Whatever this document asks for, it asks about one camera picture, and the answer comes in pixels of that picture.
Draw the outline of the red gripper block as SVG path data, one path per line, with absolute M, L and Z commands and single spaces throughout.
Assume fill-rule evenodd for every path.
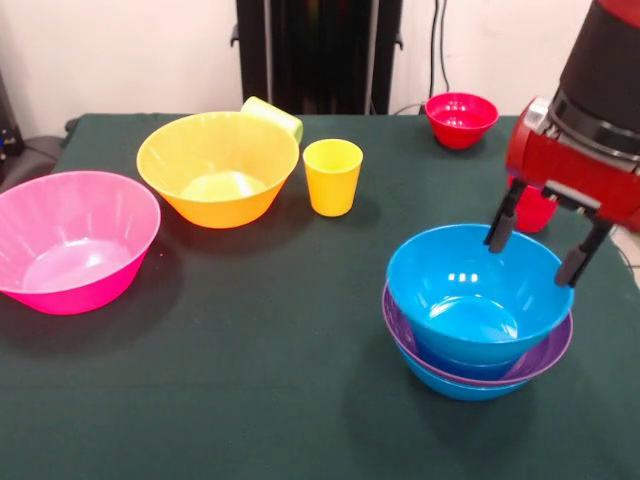
M 559 287 L 576 286 L 613 224 L 639 230 L 639 134 L 591 116 L 565 96 L 531 100 L 514 127 L 506 168 L 519 180 L 511 182 L 484 240 L 490 253 L 509 241 L 526 184 L 601 219 L 565 256 L 554 277 Z

